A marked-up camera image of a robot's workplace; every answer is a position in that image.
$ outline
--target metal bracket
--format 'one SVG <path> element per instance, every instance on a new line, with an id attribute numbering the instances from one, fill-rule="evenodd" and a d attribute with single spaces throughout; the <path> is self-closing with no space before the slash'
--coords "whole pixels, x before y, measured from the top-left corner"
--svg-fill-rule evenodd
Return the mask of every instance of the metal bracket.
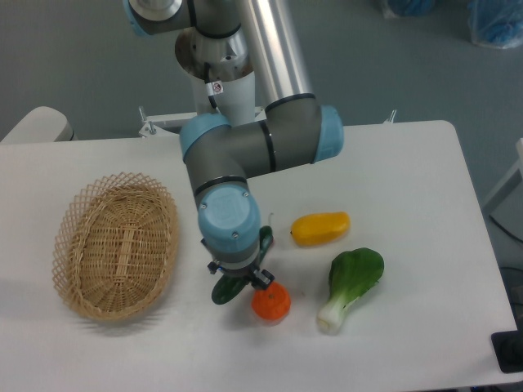
<path id="1" fill-rule="evenodd" d="M 138 133 L 141 137 L 172 136 L 173 134 L 178 134 L 180 133 L 181 128 L 197 115 L 196 112 L 191 112 L 147 116 L 143 106 L 140 106 L 138 111 L 140 113 L 142 125 Z M 260 121 L 266 118 L 265 111 L 261 106 L 255 108 L 255 116 L 255 121 Z"/>

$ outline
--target green leafy vegetable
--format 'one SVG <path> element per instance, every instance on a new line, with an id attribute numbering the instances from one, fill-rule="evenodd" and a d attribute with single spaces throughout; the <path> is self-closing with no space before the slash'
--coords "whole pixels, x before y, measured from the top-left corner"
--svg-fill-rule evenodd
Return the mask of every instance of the green leafy vegetable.
<path id="1" fill-rule="evenodd" d="M 371 249 L 361 248 L 338 255 L 330 268 L 329 300 L 317 316 L 320 329 L 336 334 L 352 304 L 378 283 L 383 269 L 383 258 Z"/>

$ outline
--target blue joint cap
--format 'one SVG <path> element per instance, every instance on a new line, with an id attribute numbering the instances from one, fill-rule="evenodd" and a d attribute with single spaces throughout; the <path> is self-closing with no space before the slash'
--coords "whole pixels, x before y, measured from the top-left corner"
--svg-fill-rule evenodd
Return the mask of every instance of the blue joint cap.
<path id="1" fill-rule="evenodd" d="M 150 37 L 150 35 L 148 33 L 146 33 L 145 30 L 143 30 L 143 28 L 136 21 L 136 18 L 134 17 L 134 14 L 132 13 L 131 4 L 129 4 L 129 0 L 123 0 L 123 9 L 125 10 L 125 13 L 127 14 L 129 23 L 131 23 L 131 27 L 132 27 L 132 30 L 134 31 L 134 34 L 136 34 L 140 37 Z"/>
<path id="2" fill-rule="evenodd" d="M 184 161 L 189 148 L 205 133 L 217 127 L 230 127 L 227 117 L 221 114 L 200 114 L 191 119 L 180 131 L 181 153 Z"/>
<path id="3" fill-rule="evenodd" d="M 249 248 L 258 239 L 261 223 L 256 200 L 241 186 L 217 186 L 198 207 L 199 229 L 207 245 L 220 252 Z"/>
<path id="4" fill-rule="evenodd" d="M 313 163 L 340 154 L 345 140 L 343 123 L 333 106 L 321 106 L 321 131 Z"/>

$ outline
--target white table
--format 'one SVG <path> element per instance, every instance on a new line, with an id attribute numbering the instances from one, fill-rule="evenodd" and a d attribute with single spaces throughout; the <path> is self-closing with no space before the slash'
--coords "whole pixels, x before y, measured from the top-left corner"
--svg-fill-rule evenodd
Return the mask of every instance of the white table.
<path id="1" fill-rule="evenodd" d="M 177 201 L 172 285 L 135 323 L 105 326 L 62 305 L 51 282 L 54 237 L 73 196 L 104 175 L 143 172 Z M 249 290 L 217 306 L 176 137 L 0 146 L 0 390 L 392 392 L 498 384 L 490 334 L 515 329 L 454 128 L 447 122 L 348 127 L 335 159 L 250 180 L 274 212 L 266 268 L 289 290 L 290 315 L 257 324 Z M 347 211 L 351 232 L 313 249 L 289 226 Z M 315 314 L 330 261 L 382 253 L 382 281 L 338 336 Z"/>

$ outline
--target toy orange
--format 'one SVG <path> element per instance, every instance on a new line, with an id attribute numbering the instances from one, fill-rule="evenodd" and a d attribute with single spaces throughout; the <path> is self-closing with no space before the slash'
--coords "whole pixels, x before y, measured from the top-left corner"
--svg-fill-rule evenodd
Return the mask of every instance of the toy orange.
<path id="1" fill-rule="evenodd" d="M 291 309 L 291 297 L 284 286 L 273 282 L 266 290 L 254 292 L 251 307 L 254 313 L 266 321 L 280 321 Z"/>

